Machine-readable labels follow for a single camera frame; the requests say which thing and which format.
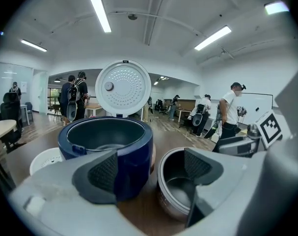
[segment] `ceiling light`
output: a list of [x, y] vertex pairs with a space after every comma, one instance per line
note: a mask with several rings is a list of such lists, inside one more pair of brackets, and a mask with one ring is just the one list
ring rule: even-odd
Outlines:
[[266, 4], [265, 9], [269, 15], [283, 11], [290, 11], [283, 2], [274, 2]]
[[196, 50], [200, 51], [201, 49], [205, 48], [207, 45], [210, 45], [214, 41], [218, 40], [219, 38], [225, 36], [226, 34], [232, 32], [228, 26], [224, 26], [222, 29], [208, 37], [206, 40], [201, 42], [199, 45], [195, 47]]
[[38, 45], [32, 44], [31, 42], [28, 42], [28, 41], [26, 41], [26, 40], [24, 40], [24, 39], [21, 40], [21, 43], [26, 44], [26, 45], [28, 45], [28, 46], [31, 46], [31, 47], [33, 47], [33, 48], [35, 48], [35, 49], [37, 49], [37, 50], [42, 51], [42, 52], [47, 52], [46, 49], [44, 49], [44, 48], [42, 48], [42, 47], [40, 47], [40, 46], [38, 46]]
[[106, 16], [102, 0], [91, 0], [91, 2], [93, 5], [93, 8], [95, 10], [95, 13], [99, 18], [99, 21], [102, 25], [104, 32], [111, 32], [111, 29], [110, 29], [110, 26], [108, 23], [108, 18]]

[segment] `black pants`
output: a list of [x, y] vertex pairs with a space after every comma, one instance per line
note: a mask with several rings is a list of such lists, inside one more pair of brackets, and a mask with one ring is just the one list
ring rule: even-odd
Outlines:
[[206, 123], [207, 123], [208, 118], [209, 118], [209, 113], [208, 113], [208, 112], [205, 112], [205, 113], [202, 115], [202, 120], [201, 120], [200, 124], [199, 124], [198, 126], [195, 126], [195, 127], [193, 128], [192, 133], [195, 134], [195, 135], [197, 135], [197, 136], [200, 136], [201, 133], [202, 133], [202, 131], [203, 131], [203, 129], [204, 129], [204, 126], [205, 126]]
[[236, 128], [236, 125], [232, 125], [227, 122], [224, 123], [224, 125], [222, 127], [222, 135], [221, 135], [220, 139], [218, 140], [216, 146], [212, 150], [212, 152], [218, 152], [218, 148], [220, 146], [220, 140], [236, 136], [235, 128]]
[[77, 104], [77, 113], [74, 121], [84, 118], [85, 108], [83, 103]]

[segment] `rice cooker lid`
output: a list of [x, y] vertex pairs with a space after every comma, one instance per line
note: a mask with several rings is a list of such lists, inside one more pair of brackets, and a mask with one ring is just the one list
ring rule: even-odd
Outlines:
[[99, 104], [114, 117], [127, 117], [138, 112], [150, 94], [150, 76], [142, 65], [133, 60], [110, 63], [95, 83]]

